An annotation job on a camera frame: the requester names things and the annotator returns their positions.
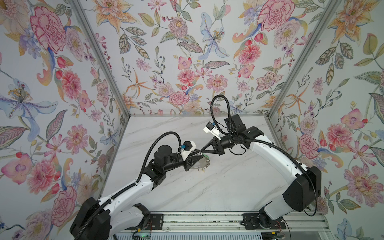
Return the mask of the metal keyring disc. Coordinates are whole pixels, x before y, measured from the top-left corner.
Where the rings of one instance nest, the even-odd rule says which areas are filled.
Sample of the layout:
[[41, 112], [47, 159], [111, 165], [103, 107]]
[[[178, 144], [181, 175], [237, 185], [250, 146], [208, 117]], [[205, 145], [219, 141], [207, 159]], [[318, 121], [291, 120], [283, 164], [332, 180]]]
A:
[[211, 163], [210, 159], [203, 158], [201, 160], [204, 160], [204, 168], [202, 170], [205, 170]]

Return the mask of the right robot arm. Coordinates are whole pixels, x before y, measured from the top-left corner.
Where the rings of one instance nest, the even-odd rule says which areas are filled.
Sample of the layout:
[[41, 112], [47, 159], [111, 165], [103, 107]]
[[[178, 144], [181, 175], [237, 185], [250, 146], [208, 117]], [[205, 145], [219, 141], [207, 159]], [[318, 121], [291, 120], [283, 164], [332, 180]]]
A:
[[264, 228], [273, 221], [291, 212], [303, 212], [311, 203], [317, 203], [322, 180], [321, 171], [295, 160], [276, 146], [258, 128], [246, 128], [239, 115], [225, 119], [227, 133], [222, 132], [217, 122], [206, 124], [204, 131], [214, 135], [207, 144], [213, 147], [211, 154], [222, 155], [226, 149], [243, 145], [266, 160], [289, 185], [280, 195], [259, 210], [257, 221]]

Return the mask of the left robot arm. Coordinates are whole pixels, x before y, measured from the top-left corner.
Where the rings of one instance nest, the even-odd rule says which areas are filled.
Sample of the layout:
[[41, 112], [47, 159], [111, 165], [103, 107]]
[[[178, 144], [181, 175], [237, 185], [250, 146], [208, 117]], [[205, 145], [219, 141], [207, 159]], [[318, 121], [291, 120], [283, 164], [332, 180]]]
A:
[[168, 145], [160, 146], [133, 182], [106, 197], [86, 200], [70, 227], [71, 235], [76, 240], [107, 240], [125, 229], [150, 228], [151, 212], [137, 199], [158, 187], [167, 172], [179, 167], [188, 171], [204, 156], [193, 142], [185, 142], [176, 153]]

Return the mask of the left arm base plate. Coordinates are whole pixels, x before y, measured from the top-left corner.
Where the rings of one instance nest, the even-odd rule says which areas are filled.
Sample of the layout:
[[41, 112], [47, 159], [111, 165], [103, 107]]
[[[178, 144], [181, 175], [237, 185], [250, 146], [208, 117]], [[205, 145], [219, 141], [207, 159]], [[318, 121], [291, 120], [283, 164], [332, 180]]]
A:
[[164, 214], [149, 214], [141, 218], [138, 224], [135, 224], [125, 230], [162, 230], [164, 224]]

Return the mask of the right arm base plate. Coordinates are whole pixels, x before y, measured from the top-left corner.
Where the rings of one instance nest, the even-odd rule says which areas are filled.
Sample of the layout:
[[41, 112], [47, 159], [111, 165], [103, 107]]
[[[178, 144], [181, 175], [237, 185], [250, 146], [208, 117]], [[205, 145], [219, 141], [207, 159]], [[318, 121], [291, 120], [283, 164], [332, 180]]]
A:
[[246, 230], [285, 230], [287, 228], [282, 217], [272, 220], [268, 216], [259, 213], [242, 214], [243, 220], [240, 225]]

